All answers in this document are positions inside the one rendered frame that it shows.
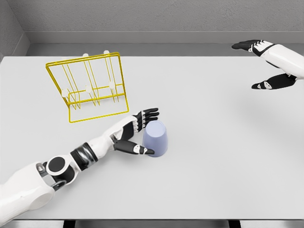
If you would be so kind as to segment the lavender plastic cup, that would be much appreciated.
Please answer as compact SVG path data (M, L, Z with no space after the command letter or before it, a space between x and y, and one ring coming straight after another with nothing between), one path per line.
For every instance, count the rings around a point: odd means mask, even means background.
M168 136L165 125L161 121L151 121L145 127L143 133L143 146L147 149L154 150L150 157L160 157L168 149Z

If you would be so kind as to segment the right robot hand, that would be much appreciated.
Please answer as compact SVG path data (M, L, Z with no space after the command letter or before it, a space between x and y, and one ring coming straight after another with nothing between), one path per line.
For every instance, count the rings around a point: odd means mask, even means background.
M298 80L304 80L304 56L281 44L254 39L235 43L231 48L252 52L268 64L284 71L283 74L253 84L252 89L276 90L293 86Z

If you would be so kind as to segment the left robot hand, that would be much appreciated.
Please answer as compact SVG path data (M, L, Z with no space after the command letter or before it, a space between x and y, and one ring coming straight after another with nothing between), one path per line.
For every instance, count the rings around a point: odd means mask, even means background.
M148 123L158 119L158 108L142 110L116 123L107 131L110 137L109 151L120 151L132 155L153 155L152 149L131 142L130 139L143 130Z

